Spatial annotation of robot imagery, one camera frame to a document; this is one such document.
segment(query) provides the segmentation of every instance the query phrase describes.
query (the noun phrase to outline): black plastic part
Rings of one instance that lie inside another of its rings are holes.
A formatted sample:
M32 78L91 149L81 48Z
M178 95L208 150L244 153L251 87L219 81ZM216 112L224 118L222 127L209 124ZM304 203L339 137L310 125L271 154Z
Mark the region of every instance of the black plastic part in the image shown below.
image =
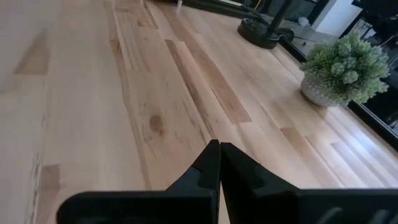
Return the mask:
M221 143L221 158L221 183L231 224L295 223L298 188L231 143Z
M212 140L165 191L85 192L64 201L58 224L218 223L220 143Z
M243 223L398 223L398 190L300 190L230 143L221 143L229 219Z
M398 223L396 189L300 190L217 140L167 190L77 194L62 203L57 223L216 224L220 181L231 224Z
M292 41L294 38L293 30L288 28L278 29L291 2L292 0L285 0L271 24L265 21L261 14L254 9L242 5L243 9L254 14L257 18L244 18L238 27L239 34L250 43L265 49L276 47L281 38Z

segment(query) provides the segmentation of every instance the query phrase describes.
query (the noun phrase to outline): green plant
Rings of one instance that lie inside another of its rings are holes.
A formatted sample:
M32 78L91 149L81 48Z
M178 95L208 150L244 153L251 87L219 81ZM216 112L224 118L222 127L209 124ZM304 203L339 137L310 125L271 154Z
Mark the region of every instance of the green plant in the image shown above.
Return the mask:
M365 103L377 92L387 91L388 85L380 81L389 75L387 58L380 47L351 32L334 44L316 44L301 69L338 104Z

